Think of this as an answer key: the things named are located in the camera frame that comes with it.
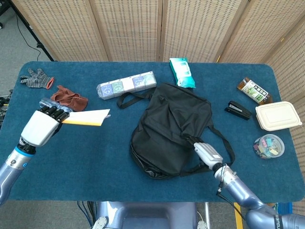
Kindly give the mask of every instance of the floor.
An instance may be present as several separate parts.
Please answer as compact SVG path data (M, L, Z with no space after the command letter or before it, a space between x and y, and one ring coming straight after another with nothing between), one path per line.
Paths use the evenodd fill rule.
M0 30L0 96L14 88L20 68L35 61L38 52L28 47L18 31L16 15L12 9L0 16L4 28ZM19 27L30 46L36 41L19 20ZM49 61L41 52L39 61ZM203 214L203 204L198 204ZM236 229L233 208L226 203L210 203L212 229ZM89 224L72 201L16 201L9 200L0 208L0 229L89 229Z

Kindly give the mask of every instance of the blue felt tablecloth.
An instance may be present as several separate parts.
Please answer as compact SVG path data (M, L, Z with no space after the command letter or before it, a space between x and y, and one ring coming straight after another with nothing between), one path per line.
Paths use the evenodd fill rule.
M189 63L197 88L194 93L212 103L213 122L231 143L236 161L233 170L264 202L291 202L304 196L304 182L288 129L275 131L285 144L285 153L276 159L260 159L252 150L254 140L269 132L255 118L257 104L236 86L249 77L280 101L272 69L263 64ZM22 129L43 97L51 97L57 85L63 85L89 99L89 110L111 109L111 117L101 127L63 125L45 146L37 149L11 191L11 199L91 200L91 201L221 201L215 194L218 182L213 173L167 180L145 175L131 158L131 134L148 105L140 101L120 110L117 99L102 100L99 83L153 71L157 83L174 83L168 63L163 62L29 62L27 69L42 68L55 77L50 90L33 89L17 81L0 130L0 159L18 143ZM230 100L248 108L254 115L246 121L224 111ZM220 138L209 130L203 133L228 160Z

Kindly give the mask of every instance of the gray knit glove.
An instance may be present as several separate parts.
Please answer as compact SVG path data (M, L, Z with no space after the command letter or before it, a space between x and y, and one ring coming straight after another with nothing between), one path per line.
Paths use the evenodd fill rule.
M28 87L51 88L54 82L54 77L48 77L41 68L37 69L37 73L35 73L31 68L28 69L28 72L30 73L30 76L22 75L20 77L20 83L25 83Z

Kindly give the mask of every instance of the bottle label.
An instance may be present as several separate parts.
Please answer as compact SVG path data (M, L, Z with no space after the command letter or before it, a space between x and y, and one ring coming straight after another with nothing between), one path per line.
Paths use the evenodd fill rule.
M247 84L242 88L242 91L258 103L263 101L268 95L267 91L258 86L252 80L247 82Z

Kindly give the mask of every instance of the stapler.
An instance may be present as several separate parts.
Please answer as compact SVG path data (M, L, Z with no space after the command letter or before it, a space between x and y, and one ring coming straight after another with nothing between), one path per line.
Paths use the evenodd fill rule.
M245 120L249 120L252 115L250 111L234 101L230 101L224 110Z

